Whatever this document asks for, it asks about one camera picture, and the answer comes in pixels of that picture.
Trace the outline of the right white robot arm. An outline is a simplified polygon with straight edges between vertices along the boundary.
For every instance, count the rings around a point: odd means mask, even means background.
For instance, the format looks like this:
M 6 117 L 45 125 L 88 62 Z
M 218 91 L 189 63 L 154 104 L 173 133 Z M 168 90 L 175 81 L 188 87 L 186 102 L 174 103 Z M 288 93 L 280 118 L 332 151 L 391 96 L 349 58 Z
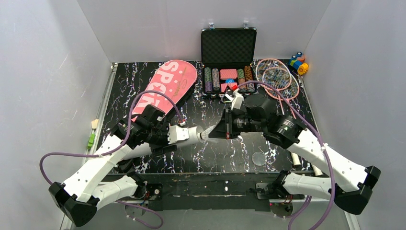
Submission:
M 308 126 L 289 115 L 276 113 L 273 102 L 261 94 L 235 97 L 221 120 L 207 130 L 211 139 L 233 139 L 242 132 L 260 132 L 270 143 L 293 152 L 327 176 L 317 178 L 281 171 L 271 190 L 280 196 L 307 195 L 333 199 L 342 210 L 359 215 L 381 175 L 375 166 L 364 167 L 321 144 Z

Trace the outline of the white shuttlecock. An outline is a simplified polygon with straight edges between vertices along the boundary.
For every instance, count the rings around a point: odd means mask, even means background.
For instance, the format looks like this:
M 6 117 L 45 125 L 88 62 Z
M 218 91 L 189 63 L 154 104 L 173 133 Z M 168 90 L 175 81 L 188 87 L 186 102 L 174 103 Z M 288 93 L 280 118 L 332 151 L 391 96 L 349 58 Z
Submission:
M 214 130 L 215 126 L 210 126 L 200 133 L 201 140 L 212 143 L 218 143 L 218 139 L 209 137 L 209 134 Z

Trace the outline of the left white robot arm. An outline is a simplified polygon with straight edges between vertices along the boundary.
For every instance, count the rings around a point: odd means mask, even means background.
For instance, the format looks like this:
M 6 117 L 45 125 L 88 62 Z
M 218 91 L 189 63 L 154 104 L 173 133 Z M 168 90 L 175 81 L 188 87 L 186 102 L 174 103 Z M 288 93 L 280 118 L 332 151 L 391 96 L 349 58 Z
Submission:
M 87 224 L 104 206 L 124 197 L 145 198 L 147 182 L 139 174 L 130 172 L 118 180 L 100 184 L 123 161 L 154 153 L 175 150 L 169 144 L 169 120 L 178 107 L 168 112 L 148 104 L 141 113 L 130 114 L 119 121 L 100 148 L 88 155 L 89 160 L 63 182 L 51 183 L 48 191 L 57 207 L 76 227 Z

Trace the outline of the white shuttlecock tube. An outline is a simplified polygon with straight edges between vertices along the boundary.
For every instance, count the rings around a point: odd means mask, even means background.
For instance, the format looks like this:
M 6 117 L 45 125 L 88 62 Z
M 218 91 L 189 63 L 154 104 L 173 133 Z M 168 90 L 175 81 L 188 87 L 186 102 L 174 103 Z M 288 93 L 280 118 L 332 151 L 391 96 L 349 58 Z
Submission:
M 177 145 L 177 149 L 186 147 L 186 146 L 191 146 L 191 145 L 196 145 L 198 143 L 203 142 L 200 137 L 200 133 L 203 132 L 203 128 L 201 126 L 194 126 L 190 127 L 189 129 L 189 134 L 190 138 L 185 141 L 179 141 L 177 143 L 174 143 L 172 145 Z M 129 160 L 132 158 L 137 158 L 141 156 L 146 156 L 152 154 L 152 150 L 155 148 L 163 147 L 170 145 L 168 143 L 168 134 L 164 138 L 164 142 L 162 145 L 152 145 L 149 143 L 143 143 L 140 146 L 135 147 L 134 150 L 131 150 L 125 157 L 123 157 L 123 160 Z

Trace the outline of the clear tube lid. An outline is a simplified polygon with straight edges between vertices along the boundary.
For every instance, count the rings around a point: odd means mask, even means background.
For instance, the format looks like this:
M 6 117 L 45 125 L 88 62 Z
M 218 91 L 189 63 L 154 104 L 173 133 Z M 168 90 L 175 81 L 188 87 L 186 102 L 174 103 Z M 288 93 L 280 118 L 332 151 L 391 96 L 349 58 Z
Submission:
M 266 164 L 266 155 L 262 152 L 255 152 L 252 155 L 252 162 L 256 166 L 264 166 Z

